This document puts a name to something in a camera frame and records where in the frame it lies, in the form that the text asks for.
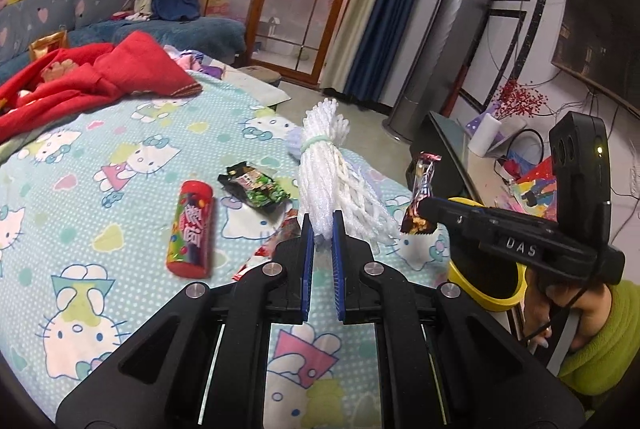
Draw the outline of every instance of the red berry branch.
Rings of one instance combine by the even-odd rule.
[[[540,108],[548,102],[548,96],[535,88],[519,84],[515,78],[505,82],[496,99],[494,117],[502,120],[512,115],[529,116],[540,113]]]

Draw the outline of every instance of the red blanket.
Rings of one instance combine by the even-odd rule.
[[[19,96],[23,89],[32,91]],[[48,53],[0,86],[0,143],[52,120],[112,104],[126,94],[191,96],[202,86],[148,34],[135,31],[118,46],[88,44]]]

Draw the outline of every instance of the sofa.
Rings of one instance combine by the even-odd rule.
[[[67,30],[71,47],[119,43],[135,30],[159,44],[199,50],[227,64],[244,52],[244,25],[231,19],[201,17],[189,22],[112,21],[133,0],[22,0],[0,11],[0,84],[30,63],[29,44]]]

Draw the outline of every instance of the human hand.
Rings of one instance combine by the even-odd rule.
[[[546,288],[546,295],[538,290],[538,275],[532,269],[525,274],[527,291],[524,296],[524,333],[535,332],[540,326],[549,322],[550,300],[558,306],[566,306],[580,291],[580,287],[566,284],[551,285]],[[611,311],[611,291],[604,284],[589,288],[572,306],[582,310],[580,324],[571,343],[572,351],[585,346],[604,326]],[[534,337],[543,348],[548,348],[546,341],[551,337],[551,327]]]

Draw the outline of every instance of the hello kitty tablecloth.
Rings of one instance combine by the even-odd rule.
[[[178,190],[199,179],[218,198],[210,286],[231,281],[296,206],[298,164],[284,138],[295,125],[238,88],[196,75],[196,98],[121,101],[55,128],[0,166],[0,351],[53,419],[62,399],[187,281],[164,258]],[[409,191],[344,155],[401,218]],[[247,160],[292,200],[264,217],[217,182]],[[377,259],[435,286],[449,237],[402,236]],[[330,254],[316,253],[308,323],[274,326],[266,429],[380,426],[372,326],[336,319]]]

